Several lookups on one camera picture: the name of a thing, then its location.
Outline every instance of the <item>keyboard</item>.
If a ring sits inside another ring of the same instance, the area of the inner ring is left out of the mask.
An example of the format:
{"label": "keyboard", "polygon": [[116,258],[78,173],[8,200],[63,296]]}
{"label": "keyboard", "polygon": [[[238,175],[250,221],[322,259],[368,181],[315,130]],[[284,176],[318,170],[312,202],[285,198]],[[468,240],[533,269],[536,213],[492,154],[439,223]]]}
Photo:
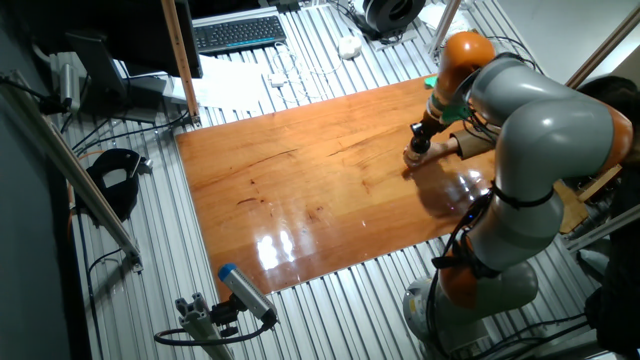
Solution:
{"label": "keyboard", "polygon": [[222,54],[284,42],[287,38],[277,16],[230,21],[195,28],[201,54]]}

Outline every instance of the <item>white device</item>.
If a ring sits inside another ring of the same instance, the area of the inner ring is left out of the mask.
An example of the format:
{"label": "white device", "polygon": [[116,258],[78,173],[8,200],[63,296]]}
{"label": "white device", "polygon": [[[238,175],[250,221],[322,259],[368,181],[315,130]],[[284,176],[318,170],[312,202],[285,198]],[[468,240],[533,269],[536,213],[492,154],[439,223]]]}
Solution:
{"label": "white device", "polygon": [[351,60],[360,55],[362,41],[355,36],[345,36],[338,43],[338,54],[343,60]]}

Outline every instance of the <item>white paper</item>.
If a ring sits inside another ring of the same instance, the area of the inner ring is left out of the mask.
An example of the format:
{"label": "white paper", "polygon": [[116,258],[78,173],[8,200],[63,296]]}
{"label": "white paper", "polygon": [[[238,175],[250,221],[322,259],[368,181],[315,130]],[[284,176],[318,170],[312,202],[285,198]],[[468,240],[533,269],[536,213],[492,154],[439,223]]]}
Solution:
{"label": "white paper", "polygon": [[[242,111],[260,110],[262,74],[266,70],[256,64],[218,60],[200,55],[202,78],[193,79],[193,89],[200,106]],[[173,96],[185,99],[180,78],[174,78]]]}
{"label": "white paper", "polygon": [[[427,26],[432,29],[437,29],[438,24],[440,23],[440,19],[444,14],[444,9],[446,5],[442,3],[438,4],[429,4],[425,6],[420,14],[418,14],[418,18],[422,20]],[[471,29],[471,25],[469,21],[464,17],[461,11],[457,11],[453,20],[451,21],[451,26],[449,26],[449,30],[447,31],[447,35],[445,36],[445,41],[451,37],[451,35],[457,34],[462,31],[468,31]]]}

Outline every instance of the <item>metal rod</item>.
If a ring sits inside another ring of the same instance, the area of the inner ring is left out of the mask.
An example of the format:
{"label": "metal rod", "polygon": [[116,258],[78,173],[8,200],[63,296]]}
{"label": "metal rod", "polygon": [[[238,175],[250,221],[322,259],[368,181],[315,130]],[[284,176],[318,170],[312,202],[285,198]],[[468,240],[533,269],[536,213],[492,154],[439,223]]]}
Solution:
{"label": "metal rod", "polygon": [[572,89],[577,88],[589,76],[593,70],[615,49],[622,40],[638,25],[640,22],[640,4],[627,16],[622,23],[613,30],[611,35],[589,56],[587,61],[580,66],[573,76],[567,81],[566,85]]}
{"label": "metal rod", "polygon": [[462,0],[449,0],[447,3],[447,7],[444,9],[442,18],[440,18],[440,22],[438,23],[438,28],[436,29],[436,35],[433,37],[433,42],[429,45],[429,56],[433,57],[434,53],[440,47],[440,44],[442,44],[444,37],[447,35],[447,31],[449,31],[453,17],[456,16],[456,12],[458,11],[461,1]]}
{"label": "metal rod", "polygon": [[[28,87],[22,76],[17,72],[11,74],[11,79]],[[78,162],[78,159],[64,141],[62,135],[60,135],[57,127],[47,116],[40,113],[34,98],[25,91],[8,85],[0,86],[0,94],[5,97],[8,104],[13,105],[13,109],[36,138],[38,145],[42,146],[47,156],[53,160],[57,168],[82,196],[82,199],[96,216],[100,225],[107,229],[113,240],[127,254],[127,257],[132,262],[134,271],[141,271],[140,250],[124,230],[120,219],[118,219],[107,200],[102,196],[89,174],[80,165],[80,162]]]}
{"label": "metal rod", "polygon": [[567,246],[567,249],[570,253],[574,253],[638,219],[640,219],[640,205],[632,207],[615,218],[607,221],[605,224],[572,241],[569,243],[569,246]]}

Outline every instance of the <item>desk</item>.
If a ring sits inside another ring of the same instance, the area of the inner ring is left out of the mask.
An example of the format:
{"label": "desk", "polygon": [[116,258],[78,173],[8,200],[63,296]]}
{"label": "desk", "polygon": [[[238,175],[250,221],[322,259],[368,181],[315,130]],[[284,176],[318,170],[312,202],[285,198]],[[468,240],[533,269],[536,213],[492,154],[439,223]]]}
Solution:
{"label": "desk", "polygon": [[213,272],[235,262],[268,293],[450,232],[493,152],[406,176],[430,94],[415,79],[179,135]]}

